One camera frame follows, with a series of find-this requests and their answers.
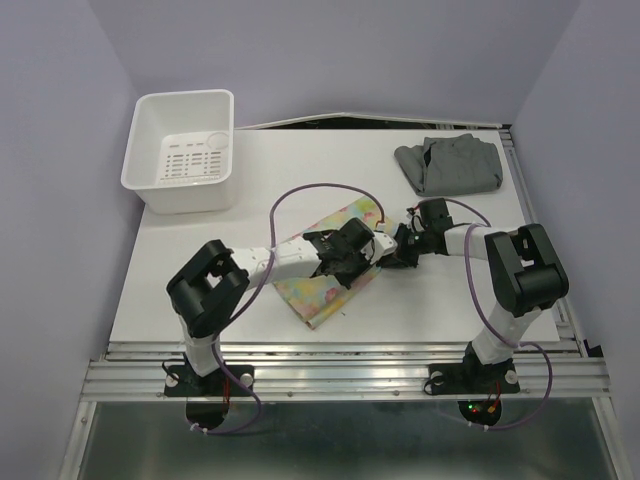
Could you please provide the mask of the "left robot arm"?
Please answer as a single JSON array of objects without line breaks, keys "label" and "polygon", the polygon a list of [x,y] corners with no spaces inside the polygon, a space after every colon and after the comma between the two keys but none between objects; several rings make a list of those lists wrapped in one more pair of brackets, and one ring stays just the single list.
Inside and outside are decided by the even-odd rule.
[{"label": "left robot arm", "polygon": [[221,386],[219,337],[240,315],[237,306],[246,292],[317,277],[333,277],[349,289],[396,248],[392,236],[358,218],[270,247],[231,249],[220,240],[207,242],[166,287],[183,329],[188,382],[202,394]]}]

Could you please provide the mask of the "floral pastel skirt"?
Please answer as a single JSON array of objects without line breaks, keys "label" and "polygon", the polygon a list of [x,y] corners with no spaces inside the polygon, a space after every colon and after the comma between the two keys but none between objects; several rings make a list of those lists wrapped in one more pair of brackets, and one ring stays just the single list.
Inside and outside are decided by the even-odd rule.
[{"label": "floral pastel skirt", "polygon": [[[345,207],[316,221],[305,230],[291,236],[290,239],[312,231],[337,230],[351,218],[362,220],[373,230],[376,222],[380,219],[379,208],[370,198],[361,196]],[[372,267],[359,277],[350,289],[342,286],[334,276],[287,279],[276,282],[273,286],[299,320],[311,330],[315,330],[343,308],[379,273],[379,267]]]}]

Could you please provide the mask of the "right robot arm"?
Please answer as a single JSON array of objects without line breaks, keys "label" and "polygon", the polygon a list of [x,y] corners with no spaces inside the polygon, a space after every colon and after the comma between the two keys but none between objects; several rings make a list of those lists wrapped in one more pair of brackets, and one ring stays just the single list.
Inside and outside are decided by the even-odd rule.
[{"label": "right robot arm", "polygon": [[[494,380],[504,379],[512,368],[513,353],[540,314],[551,309],[569,290],[568,276],[546,233],[537,223],[515,230],[493,228],[482,223],[456,224],[446,198],[423,200],[408,209],[410,222],[398,226],[397,249],[380,261],[385,268],[415,268],[423,255],[460,256],[471,300],[483,324],[468,344],[463,360],[439,367],[445,383],[459,381],[482,390]],[[495,305],[485,314],[480,305],[471,261],[487,262]]]}]

